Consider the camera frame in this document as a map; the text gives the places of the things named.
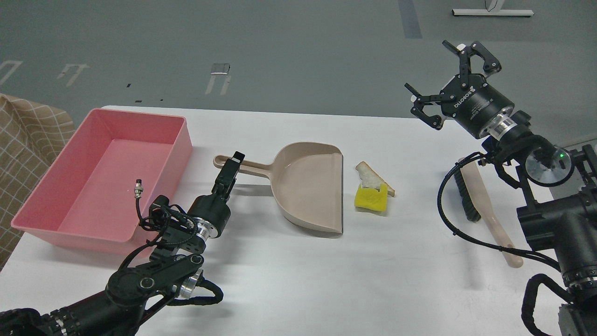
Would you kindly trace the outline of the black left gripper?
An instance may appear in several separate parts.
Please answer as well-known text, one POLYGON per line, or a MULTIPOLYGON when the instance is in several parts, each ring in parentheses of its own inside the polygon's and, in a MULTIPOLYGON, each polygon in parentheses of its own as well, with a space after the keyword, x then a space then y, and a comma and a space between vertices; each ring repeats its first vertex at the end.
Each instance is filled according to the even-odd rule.
POLYGON ((230 219, 232 212, 224 198, 229 198, 236 182, 239 165, 244 159, 245 154, 238 151, 234 153, 232 159, 227 159, 216 177, 213 193, 198 196, 188 209, 190 217, 208 223, 206 226, 211 230, 211 238, 219 238, 230 219))

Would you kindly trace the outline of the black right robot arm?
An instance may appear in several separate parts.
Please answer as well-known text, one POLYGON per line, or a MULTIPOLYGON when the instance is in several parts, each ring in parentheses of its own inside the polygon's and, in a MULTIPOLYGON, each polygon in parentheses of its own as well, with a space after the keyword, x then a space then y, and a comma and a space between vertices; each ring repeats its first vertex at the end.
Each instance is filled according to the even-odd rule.
POLYGON ((483 152, 457 161, 442 179, 437 193, 440 218, 453 235, 512 257, 527 258, 554 268, 562 285, 546 274, 532 276, 525 286, 521 319, 528 332, 543 336, 535 322, 539 287, 563 300, 558 326, 563 336, 596 334, 596 151, 591 145, 567 150, 531 131, 528 113, 516 111, 509 98, 487 79, 502 70, 499 60, 479 41, 453 45, 443 41, 458 58, 458 72, 438 94, 424 95, 410 84, 411 113, 435 130, 447 118, 456 121, 477 140, 483 152), (517 208, 528 249, 514 247, 499 228, 486 187, 476 166, 490 164, 497 176, 522 191, 525 205, 517 208), (446 216, 443 195, 454 179, 467 219, 493 224, 495 243, 458 229, 446 216))

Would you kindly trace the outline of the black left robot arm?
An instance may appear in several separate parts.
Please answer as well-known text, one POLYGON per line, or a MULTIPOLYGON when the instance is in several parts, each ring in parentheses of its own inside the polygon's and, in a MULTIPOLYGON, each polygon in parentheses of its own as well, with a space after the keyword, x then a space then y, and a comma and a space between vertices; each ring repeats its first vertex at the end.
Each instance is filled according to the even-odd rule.
POLYGON ((104 291, 41 315, 32 308, 1 313, 3 336, 133 336, 167 306, 206 306, 222 301, 222 290, 203 276, 207 240, 221 236, 227 205, 243 163, 236 152, 222 164, 211 193, 198 196, 188 211, 163 195, 139 225, 158 234, 132 251, 104 291))

